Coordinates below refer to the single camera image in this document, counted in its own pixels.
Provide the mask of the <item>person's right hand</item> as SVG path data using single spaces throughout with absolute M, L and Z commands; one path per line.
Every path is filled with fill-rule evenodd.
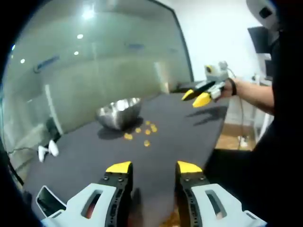
M 232 78 L 225 81 L 225 85 L 221 90 L 220 98 L 232 97 L 237 94 L 236 84 Z

